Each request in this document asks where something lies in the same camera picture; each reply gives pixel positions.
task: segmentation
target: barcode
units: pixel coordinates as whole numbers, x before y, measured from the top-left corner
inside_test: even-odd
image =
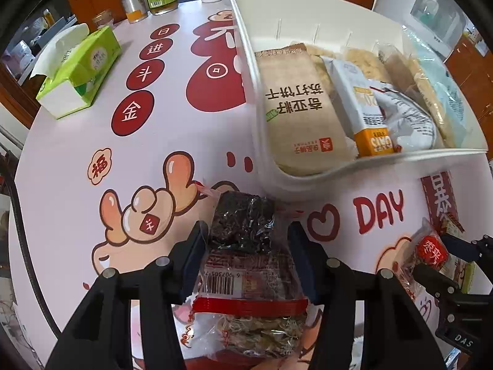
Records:
[[[233,295],[235,290],[235,278],[229,275],[205,274],[199,292],[206,294]]]

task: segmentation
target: tissue box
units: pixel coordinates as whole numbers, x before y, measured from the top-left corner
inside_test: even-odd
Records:
[[[45,79],[36,97],[38,102],[57,119],[90,107],[120,53],[110,27],[90,34],[65,54],[55,77]]]

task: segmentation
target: white plastic storage bin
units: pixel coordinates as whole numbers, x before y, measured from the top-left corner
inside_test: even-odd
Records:
[[[335,178],[363,169],[395,165],[408,176],[425,176],[446,170],[461,156],[483,154],[480,149],[435,149],[356,159],[347,165],[310,176],[292,176],[279,169],[270,153],[265,120],[264,93],[255,58],[256,51],[277,49],[293,41],[314,44],[332,51],[343,46],[374,50],[377,42],[394,44],[403,51],[408,39],[401,26],[344,0],[231,0],[235,42],[242,64],[246,102],[252,108],[252,137],[256,168],[266,193],[292,202],[326,194]],[[474,116],[469,105],[468,115]],[[484,136],[473,135],[484,139]]]

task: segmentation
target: orange label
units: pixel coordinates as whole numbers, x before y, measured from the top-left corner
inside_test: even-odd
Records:
[[[363,129],[354,135],[354,141],[361,157],[394,152],[387,128]]]

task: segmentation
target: packaged food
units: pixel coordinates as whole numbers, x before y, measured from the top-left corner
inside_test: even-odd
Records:
[[[273,203],[266,198],[240,192],[221,195],[211,227],[215,236],[208,240],[213,248],[199,271],[190,319],[193,329],[194,321],[214,315],[214,327],[201,336],[212,340],[207,346],[220,344],[223,350],[250,358],[284,358],[299,346],[308,300],[286,236],[273,235],[273,214]],[[249,246],[252,240],[254,249]],[[238,362],[217,351],[209,356]]]
[[[352,161],[344,131],[303,44],[256,53],[264,85],[270,150],[291,175]]]
[[[334,107],[348,136],[354,135],[360,156],[393,153],[392,141],[368,80],[347,61],[323,57],[337,96]]]
[[[375,79],[380,82],[390,83],[390,76],[385,66],[379,58],[371,51],[345,48],[343,51],[344,60],[356,65],[367,79]]]
[[[478,121],[460,88],[437,54],[412,31],[406,54],[394,46],[380,46],[379,57],[400,91],[431,114],[446,147],[487,149]]]
[[[384,111],[394,150],[428,150],[435,147],[438,131],[430,115],[392,85],[370,80],[372,92]]]
[[[268,253],[274,228],[274,202],[236,191],[221,194],[210,226],[211,249]]]
[[[423,287],[413,277],[413,270],[417,264],[424,263],[440,271],[449,259],[449,252],[433,229],[431,223],[423,218],[422,227],[413,235],[411,243],[404,252],[404,262],[398,268],[397,278],[411,299],[415,299]]]

